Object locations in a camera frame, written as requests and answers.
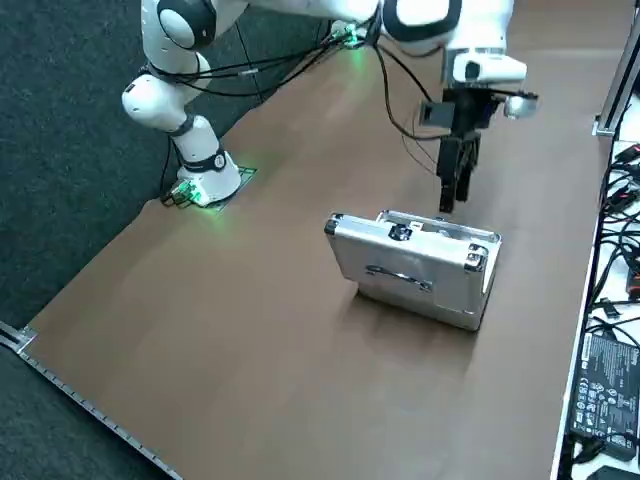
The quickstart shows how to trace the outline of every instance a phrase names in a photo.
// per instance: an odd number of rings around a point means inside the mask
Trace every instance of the brown table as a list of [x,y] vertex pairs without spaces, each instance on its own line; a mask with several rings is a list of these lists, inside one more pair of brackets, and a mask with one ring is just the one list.
[[[437,214],[362,50],[229,132],[258,173],[221,214],[147,204],[26,353],[187,479],[547,476],[608,152],[590,130],[630,20],[595,0],[518,7],[510,52],[542,107],[496,117],[452,217],[505,239],[477,334],[354,297],[324,238],[332,211]],[[411,65],[437,92],[439,58]],[[389,68],[405,119],[419,93]]]

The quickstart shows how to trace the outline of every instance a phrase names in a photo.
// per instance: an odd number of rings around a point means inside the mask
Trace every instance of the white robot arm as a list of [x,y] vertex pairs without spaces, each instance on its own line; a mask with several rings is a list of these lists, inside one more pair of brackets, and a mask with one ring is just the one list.
[[[506,56],[506,30],[513,0],[252,0],[252,5],[286,13],[376,25],[377,34],[414,56],[444,48],[442,104],[426,103],[422,122],[451,129],[442,139],[438,176],[440,210],[466,200],[477,161],[479,134],[498,103],[518,117],[531,110],[535,96],[491,89],[492,84],[522,82],[526,65]],[[238,0],[142,0],[142,40],[146,71],[124,91],[126,112],[137,122],[168,133],[182,158],[181,182],[205,206],[232,195],[240,175],[220,145],[209,121],[184,110],[209,83],[198,75],[210,70],[198,50],[211,44],[242,14]],[[178,81],[179,75],[193,80]]]

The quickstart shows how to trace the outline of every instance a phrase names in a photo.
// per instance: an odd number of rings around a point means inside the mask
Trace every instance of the silver briefcase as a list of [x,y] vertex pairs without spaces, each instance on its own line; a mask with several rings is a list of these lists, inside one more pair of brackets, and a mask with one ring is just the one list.
[[467,330],[480,327],[500,235],[385,210],[333,214],[324,231],[342,275],[362,294]]

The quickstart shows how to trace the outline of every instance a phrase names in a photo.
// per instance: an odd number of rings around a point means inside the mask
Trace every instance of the briefcase lock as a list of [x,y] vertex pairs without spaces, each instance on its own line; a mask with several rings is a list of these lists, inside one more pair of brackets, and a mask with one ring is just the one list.
[[398,242],[404,242],[405,240],[409,240],[411,238],[412,233],[413,230],[411,230],[410,227],[399,223],[391,227],[391,230],[389,231],[389,238],[397,240]]
[[487,257],[489,256],[489,250],[482,245],[472,243],[469,245],[469,253],[467,259],[464,262],[465,272],[482,272],[487,264]]

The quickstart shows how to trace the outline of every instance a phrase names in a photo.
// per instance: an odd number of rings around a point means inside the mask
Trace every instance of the briefcase handle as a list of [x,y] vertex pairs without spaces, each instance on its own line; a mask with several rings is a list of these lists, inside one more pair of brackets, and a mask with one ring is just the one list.
[[379,273],[381,275],[388,275],[389,277],[397,278],[398,280],[402,280],[404,282],[413,283],[414,285],[420,287],[420,290],[424,292],[431,292],[431,290],[433,289],[433,282],[427,282],[424,280],[420,281],[416,278],[410,277],[409,275],[405,275],[404,273],[392,272],[391,270],[387,270],[386,268],[380,267],[378,265],[367,265],[365,267],[365,270],[368,275],[376,275],[377,273]]

